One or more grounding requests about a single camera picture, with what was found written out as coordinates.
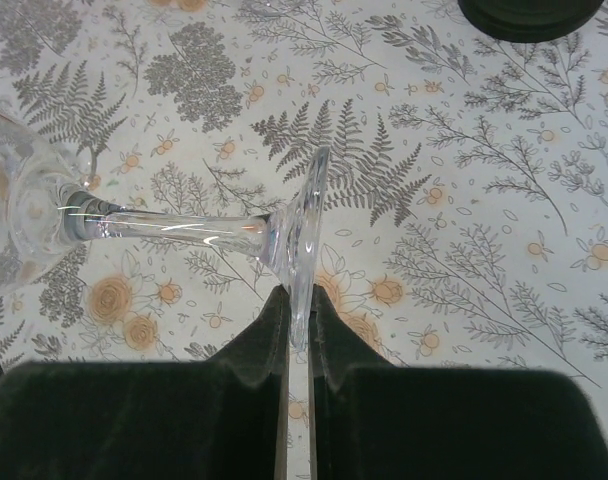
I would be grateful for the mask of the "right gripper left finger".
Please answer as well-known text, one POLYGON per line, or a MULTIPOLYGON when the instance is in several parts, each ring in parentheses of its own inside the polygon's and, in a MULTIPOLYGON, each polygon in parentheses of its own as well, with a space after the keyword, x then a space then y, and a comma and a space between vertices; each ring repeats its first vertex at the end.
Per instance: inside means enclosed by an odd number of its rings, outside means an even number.
POLYGON ((282 479, 289 297, 216 354, 33 362, 0 377, 0 479, 282 479))

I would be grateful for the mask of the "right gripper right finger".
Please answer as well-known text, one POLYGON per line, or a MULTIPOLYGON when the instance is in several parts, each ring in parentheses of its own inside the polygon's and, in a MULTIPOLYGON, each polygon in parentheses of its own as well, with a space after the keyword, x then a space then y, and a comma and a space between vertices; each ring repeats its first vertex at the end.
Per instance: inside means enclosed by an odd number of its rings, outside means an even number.
POLYGON ((396 366, 320 288, 309 395, 316 479, 608 479, 608 446, 569 377, 396 366))

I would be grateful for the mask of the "clear wine glass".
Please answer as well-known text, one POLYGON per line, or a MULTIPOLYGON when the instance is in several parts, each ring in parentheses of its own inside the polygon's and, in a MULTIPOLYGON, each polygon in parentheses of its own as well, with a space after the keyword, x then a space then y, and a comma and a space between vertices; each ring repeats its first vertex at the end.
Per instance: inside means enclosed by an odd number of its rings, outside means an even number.
POLYGON ((0 112, 0 295, 50 271, 81 245, 109 238, 192 241, 256 258, 290 299, 290 341, 308 342, 331 151, 318 148, 292 202, 270 214, 202 217, 129 209, 83 188, 73 160, 0 112))

